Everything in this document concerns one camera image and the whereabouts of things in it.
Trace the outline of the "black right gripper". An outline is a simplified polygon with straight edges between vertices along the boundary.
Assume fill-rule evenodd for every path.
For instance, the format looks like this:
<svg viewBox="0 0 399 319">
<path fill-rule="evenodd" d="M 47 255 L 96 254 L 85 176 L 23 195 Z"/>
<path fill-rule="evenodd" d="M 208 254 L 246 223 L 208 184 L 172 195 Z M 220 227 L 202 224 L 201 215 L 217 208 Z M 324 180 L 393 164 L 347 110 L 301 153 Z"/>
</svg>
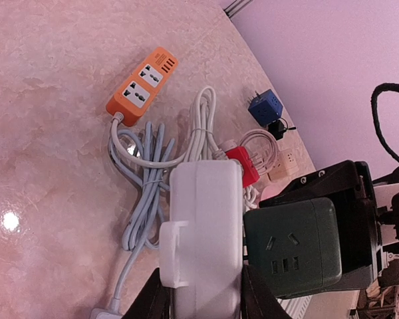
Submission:
<svg viewBox="0 0 399 319">
<path fill-rule="evenodd" d="M 382 253 L 376 197 L 366 162 L 346 160 L 299 177 L 259 206 L 319 198 L 331 200 L 334 206 L 341 276 L 311 292 L 366 288 L 359 292 L 349 318 L 399 318 L 399 254 Z"/>
</svg>

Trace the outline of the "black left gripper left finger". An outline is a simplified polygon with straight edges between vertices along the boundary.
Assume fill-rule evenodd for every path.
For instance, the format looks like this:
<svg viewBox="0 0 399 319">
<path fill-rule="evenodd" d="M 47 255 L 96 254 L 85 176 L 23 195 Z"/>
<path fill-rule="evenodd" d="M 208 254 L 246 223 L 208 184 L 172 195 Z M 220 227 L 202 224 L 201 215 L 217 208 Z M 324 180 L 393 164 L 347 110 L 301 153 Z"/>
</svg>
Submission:
<svg viewBox="0 0 399 319">
<path fill-rule="evenodd" d="M 169 318 L 170 289 L 162 285 L 160 269 L 155 268 L 122 319 Z"/>
</svg>

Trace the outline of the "long white power strip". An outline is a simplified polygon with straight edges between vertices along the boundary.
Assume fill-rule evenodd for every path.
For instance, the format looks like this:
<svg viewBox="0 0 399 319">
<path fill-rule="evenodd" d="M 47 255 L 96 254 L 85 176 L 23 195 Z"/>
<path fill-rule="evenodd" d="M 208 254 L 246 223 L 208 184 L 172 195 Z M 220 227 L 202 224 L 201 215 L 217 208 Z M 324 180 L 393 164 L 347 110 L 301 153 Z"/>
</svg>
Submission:
<svg viewBox="0 0 399 319">
<path fill-rule="evenodd" d="M 160 227 L 160 280 L 173 318 L 242 318 L 243 196 L 232 160 L 181 163 Z"/>
</svg>

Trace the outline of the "beige cube adapter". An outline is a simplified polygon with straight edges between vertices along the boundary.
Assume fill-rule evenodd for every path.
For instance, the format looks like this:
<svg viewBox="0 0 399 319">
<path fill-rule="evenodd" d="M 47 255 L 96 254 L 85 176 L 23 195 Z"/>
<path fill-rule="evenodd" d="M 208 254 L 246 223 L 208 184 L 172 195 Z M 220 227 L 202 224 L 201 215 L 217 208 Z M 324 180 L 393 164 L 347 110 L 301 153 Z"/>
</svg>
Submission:
<svg viewBox="0 0 399 319">
<path fill-rule="evenodd" d="M 299 171 L 296 157 L 292 149 L 285 149 L 279 152 L 277 161 L 269 171 L 270 181 L 277 181 L 295 175 Z"/>
</svg>

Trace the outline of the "black charger plug with cable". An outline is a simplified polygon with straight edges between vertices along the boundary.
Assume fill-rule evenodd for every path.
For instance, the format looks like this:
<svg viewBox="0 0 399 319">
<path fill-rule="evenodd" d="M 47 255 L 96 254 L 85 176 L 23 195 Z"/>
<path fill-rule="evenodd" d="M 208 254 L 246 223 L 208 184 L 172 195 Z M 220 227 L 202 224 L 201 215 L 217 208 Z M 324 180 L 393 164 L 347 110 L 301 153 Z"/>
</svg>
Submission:
<svg viewBox="0 0 399 319">
<path fill-rule="evenodd" d="M 267 131 L 276 139 L 281 140 L 284 134 L 290 130 L 296 130 L 295 126 L 289 126 L 288 121 L 284 118 L 270 123 L 267 127 Z"/>
</svg>

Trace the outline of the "blue cube adapter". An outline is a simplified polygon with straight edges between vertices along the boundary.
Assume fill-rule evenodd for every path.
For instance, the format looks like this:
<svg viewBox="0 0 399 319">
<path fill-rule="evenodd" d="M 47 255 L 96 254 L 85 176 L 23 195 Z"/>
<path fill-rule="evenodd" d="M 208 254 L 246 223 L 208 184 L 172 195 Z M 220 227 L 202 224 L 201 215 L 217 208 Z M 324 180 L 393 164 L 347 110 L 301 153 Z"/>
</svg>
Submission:
<svg viewBox="0 0 399 319">
<path fill-rule="evenodd" d="M 261 127 L 266 127 L 281 118 L 283 105 L 275 93 L 268 89 L 261 94 L 256 93 L 248 111 Z"/>
</svg>

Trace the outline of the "dark green cube adapter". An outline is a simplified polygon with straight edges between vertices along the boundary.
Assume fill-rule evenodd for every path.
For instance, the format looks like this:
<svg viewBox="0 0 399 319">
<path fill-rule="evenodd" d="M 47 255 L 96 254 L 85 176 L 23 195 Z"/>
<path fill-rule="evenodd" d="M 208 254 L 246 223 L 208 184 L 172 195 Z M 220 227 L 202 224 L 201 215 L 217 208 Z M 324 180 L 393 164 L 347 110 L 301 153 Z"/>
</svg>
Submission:
<svg viewBox="0 0 399 319">
<path fill-rule="evenodd" d="M 336 211 L 326 197 L 243 216 L 248 263 L 277 298 L 315 294 L 342 277 Z"/>
</svg>

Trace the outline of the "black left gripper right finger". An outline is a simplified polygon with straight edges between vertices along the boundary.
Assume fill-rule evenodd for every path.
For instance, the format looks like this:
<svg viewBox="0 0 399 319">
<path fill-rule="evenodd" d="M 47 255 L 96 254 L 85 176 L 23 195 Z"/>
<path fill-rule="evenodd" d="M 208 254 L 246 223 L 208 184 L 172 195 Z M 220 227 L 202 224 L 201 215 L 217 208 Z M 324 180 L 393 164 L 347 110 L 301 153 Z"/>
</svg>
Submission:
<svg viewBox="0 0 399 319">
<path fill-rule="evenodd" d="M 265 279 L 251 265 L 243 265 L 241 317 L 246 319 L 291 319 L 279 304 Z"/>
</svg>

